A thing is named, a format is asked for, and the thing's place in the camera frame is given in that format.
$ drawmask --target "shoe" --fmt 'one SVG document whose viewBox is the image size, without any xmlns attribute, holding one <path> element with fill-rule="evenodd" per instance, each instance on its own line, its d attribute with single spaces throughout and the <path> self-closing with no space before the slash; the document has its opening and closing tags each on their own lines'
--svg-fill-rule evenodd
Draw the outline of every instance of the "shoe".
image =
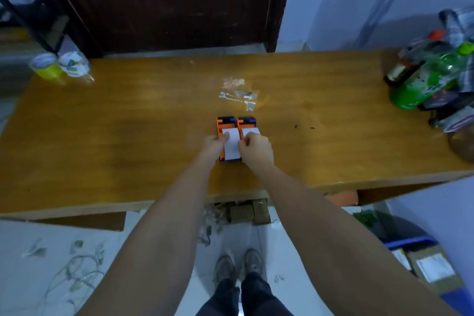
<svg viewBox="0 0 474 316">
<path fill-rule="evenodd" d="M 245 275 L 249 272 L 256 272 L 262 277 L 264 263 L 262 256 L 255 249 L 249 249 L 244 256 Z"/>
<path fill-rule="evenodd" d="M 235 284 L 237 281 L 237 273 L 234 263 L 229 255 L 221 256 L 216 263 L 216 269 L 214 270 L 214 282 L 217 285 L 225 279 L 231 279 Z"/>
</svg>

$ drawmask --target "red bottle cap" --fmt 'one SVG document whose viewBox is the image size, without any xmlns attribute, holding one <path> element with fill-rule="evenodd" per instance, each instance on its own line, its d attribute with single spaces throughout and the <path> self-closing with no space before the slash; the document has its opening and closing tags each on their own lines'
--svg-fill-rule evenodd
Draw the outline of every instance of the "red bottle cap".
<svg viewBox="0 0 474 316">
<path fill-rule="evenodd" d="M 433 30 L 430 35 L 428 35 L 428 39 L 430 39 L 431 41 L 438 41 L 442 37 L 444 37 L 445 34 L 446 34 L 446 30 L 436 29 L 436 30 Z"/>
</svg>

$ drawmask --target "wooden table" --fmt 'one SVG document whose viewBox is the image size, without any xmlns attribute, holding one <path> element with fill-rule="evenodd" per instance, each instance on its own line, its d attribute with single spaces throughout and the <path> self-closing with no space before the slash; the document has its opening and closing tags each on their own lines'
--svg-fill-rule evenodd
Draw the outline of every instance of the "wooden table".
<svg viewBox="0 0 474 316">
<path fill-rule="evenodd" d="M 0 138 L 0 215 L 147 207 L 225 115 L 256 117 L 276 165 L 323 191 L 474 174 L 429 128 L 426 113 L 389 103 L 385 55 L 393 59 L 389 51 L 98 59 L 93 85 L 58 87 L 35 77 Z M 219 97 L 233 95 L 223 86 L 239 79 L 238 90 L 258 95 L 252 112 Z M 209 201 L 262 195 L 246 165 L 216 163 Z"/>
</svg>

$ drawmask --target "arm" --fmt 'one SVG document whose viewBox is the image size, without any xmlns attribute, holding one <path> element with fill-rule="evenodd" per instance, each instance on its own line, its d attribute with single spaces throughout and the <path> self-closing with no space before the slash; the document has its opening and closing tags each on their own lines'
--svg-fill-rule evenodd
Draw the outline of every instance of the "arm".
<svg viewBox="0 0 474 316">
<path fill-rule="evenodd" d="M 335 315 L 455 314 L 354 217 L 278 169 L 267 138 L 248 133 L 239 150 Z"/>
<path fill-rule="evenodd" d="M 79 316 L 175 314 L 193 271 L 209 173 L 227 139 L 206 139 L 143 215 Z"/>
</svg>

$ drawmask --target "person's right arm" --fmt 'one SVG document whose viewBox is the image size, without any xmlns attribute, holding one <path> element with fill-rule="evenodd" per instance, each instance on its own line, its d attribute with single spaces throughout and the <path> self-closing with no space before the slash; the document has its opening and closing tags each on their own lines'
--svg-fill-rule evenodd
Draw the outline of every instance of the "person's right arm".
<svg viewBox="0 0 474 316">
<path fill-rule="evenodd" d="M 266 137 L 248 133 L 239 151 L 335 315 L 456 314 L 352 215 L 278 169 Z"/>
</svg>

